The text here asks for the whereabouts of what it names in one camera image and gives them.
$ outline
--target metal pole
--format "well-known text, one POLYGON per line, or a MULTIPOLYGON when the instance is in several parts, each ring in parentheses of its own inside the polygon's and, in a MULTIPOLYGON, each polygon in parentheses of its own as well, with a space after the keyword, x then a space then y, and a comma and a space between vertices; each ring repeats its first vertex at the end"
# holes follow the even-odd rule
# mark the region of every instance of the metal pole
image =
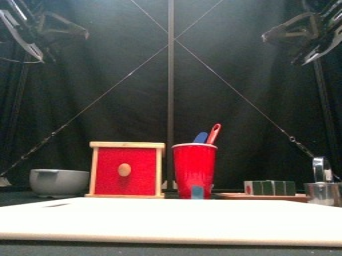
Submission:
POLYGON ((174 25, 175 25, 175 3, 169 0, 169 95, 167 95, 167 189, 174 188, 174 161, 173 161, 173 145, 174 145, 174 25))

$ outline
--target wooden box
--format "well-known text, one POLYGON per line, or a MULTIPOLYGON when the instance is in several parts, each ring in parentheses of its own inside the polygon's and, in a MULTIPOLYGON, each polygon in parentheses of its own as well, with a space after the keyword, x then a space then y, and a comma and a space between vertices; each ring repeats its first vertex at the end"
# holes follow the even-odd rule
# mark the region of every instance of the wooden box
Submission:
POLYGON ((91 142, 91 184, 87 196, 163 197, 165 143, 91 142))

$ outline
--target vertical pole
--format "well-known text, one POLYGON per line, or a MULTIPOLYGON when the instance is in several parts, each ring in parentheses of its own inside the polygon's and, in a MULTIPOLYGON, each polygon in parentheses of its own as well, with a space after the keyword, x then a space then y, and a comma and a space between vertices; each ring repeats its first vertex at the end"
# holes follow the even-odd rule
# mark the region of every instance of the vertical pole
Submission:
POLYGON ((337 131, 334 127, 333 114, 330 110, 328 86, 326 86, 326 81, 324 76, 324 68, 322 68, 321 60, 314 61, 314 70, 316 70, 321 105, 324 110, 326 136, 328 136, 328 143, 329 143, 329 149, 330 149, 330 155, 332 155, 332 165, 336 170, 340 170, 342 165, 341 165, 341 159, 338 154, 340 150, 338 150, 337 131))
POLYGON ((174 145, 174 25, 175 25, 175 2, 169 0, 169 94, 167 94, 167 189, 173 189, 174 184, 174 161, 173 161, 173 145, 174 145))

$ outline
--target gray bowl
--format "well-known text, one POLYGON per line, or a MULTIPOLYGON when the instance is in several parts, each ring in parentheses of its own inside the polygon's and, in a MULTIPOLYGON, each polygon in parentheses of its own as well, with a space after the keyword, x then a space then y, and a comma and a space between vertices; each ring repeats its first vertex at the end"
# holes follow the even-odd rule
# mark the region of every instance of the gray bowl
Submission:
POLYGON ((85 193, 90 172, 59 169, 32 169, 30 186, 39 197, 67 198, 85 193))

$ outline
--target spoon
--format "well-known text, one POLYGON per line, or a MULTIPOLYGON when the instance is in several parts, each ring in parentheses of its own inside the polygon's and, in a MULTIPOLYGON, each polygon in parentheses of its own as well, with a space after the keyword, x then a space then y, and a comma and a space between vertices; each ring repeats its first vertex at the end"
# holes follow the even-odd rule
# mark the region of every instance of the spoon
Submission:
POLYGON ((216 139, 218 137, 218 134, 220 134, 220 130, 221 130, 221 124, 216 124, 213 126, 213 129, 212 129, 212 132, 210 132, 210 135, 209 135, 209 139, 207 139, 207 144, 214 144, 216 142, 216 139))

